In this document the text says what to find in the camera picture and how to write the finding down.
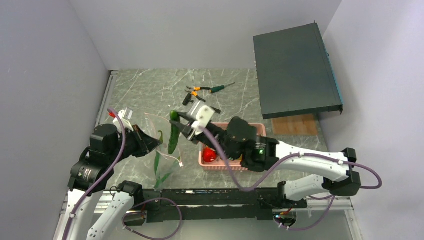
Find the green cucumber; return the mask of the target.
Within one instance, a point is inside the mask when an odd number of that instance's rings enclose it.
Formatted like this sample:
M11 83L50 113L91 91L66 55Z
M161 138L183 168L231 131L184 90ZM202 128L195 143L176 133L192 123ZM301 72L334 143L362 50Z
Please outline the green cucumber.
M170 117L170 121L174 121L177 123L181 122L180 115L178 114L176 110L171 110L169 117ZM169 155L172 155L176 151L178 142L179 142L179 137L180 137L179 128L175 126L174 124L171 124L170 137L169 137L168 148L167 148Z

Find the red tomato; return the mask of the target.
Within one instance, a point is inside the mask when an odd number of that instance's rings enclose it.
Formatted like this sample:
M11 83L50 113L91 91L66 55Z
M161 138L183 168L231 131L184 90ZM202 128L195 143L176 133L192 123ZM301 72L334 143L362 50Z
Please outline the red tomato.
M217 153L209 148L209 147L205 147L202 151L202 160L204 163L212 163L216 160L217 158Z

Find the clear zip top bag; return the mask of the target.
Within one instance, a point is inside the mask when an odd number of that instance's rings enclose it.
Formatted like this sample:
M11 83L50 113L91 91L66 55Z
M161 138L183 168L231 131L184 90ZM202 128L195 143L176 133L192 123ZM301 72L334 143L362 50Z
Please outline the clear zip top bag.
M153 151L153 173L154 173L154 161L155 161L156 151L160 152L166 158L173 158L175 160L178 160L179 166L176 167L174 172L177 172L184 167L182 153L179 146L177 146L173 154L168 154L168 144L169 144L170 133L171 133L171 124L168 118L145 112L143 114L143 129L149 136L158 140L160 137L160 134L158 133L158 131L159 130L163 131L163 144ZM164 182L163 189L166 187L166 184L171 182L171 176ZM156 183L156 178L154 174L154 186L155 186L155 183Z

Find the pink plastic basket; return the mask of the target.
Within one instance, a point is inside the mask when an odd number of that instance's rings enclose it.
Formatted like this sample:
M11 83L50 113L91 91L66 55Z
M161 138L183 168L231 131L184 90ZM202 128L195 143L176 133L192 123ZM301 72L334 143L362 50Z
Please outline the pink plastic basket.
M257 135L266 137L266 127L262 123L250 123L251 126L256 128ZM211 162L204 161L204 148L207 146L203 143L199 143L199 151L198 151L198 164L202 167L204 171L227 171L228 168L226 167L224 161L221 159L220 156L218 156L218 153L215 153L215 159ZM237 160L230 160L229 166L233 171L243 172L247 171L248 169L241 166L241 157L239 157Z

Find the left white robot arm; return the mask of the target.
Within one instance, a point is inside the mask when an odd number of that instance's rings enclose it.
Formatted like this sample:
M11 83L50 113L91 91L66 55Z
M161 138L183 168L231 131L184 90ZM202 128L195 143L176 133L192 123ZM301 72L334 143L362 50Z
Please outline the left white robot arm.
M159 147L160 140L145 134L137 125L121 130L119 125L97 126L89 146L70 170L66 221L60 224L60 240L104 240L129 210L144 201L143 187L128 180L118 184L116 194L102 216L92 223L94 213L114 167L128 157L144 157Z

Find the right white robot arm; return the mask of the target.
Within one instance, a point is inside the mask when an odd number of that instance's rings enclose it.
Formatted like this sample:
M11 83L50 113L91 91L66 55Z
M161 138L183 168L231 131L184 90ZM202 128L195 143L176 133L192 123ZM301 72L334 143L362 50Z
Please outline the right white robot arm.
M322 193L352 197L362 187L360 174L354 170L356 160L351 148L328 153L295 147L258 135L255 126L237 116L231 119L226 128L188 116L185 119L188 120L187 124L176 120L171 120L170 124L189 141L213 149L243 192L253 191L276 170L308 173L306 177L282 183L281 190L275 194L276 203L282 208ZM241 186L230 164L233 160L238 160L242 168L263 173L263 176L253 186Z

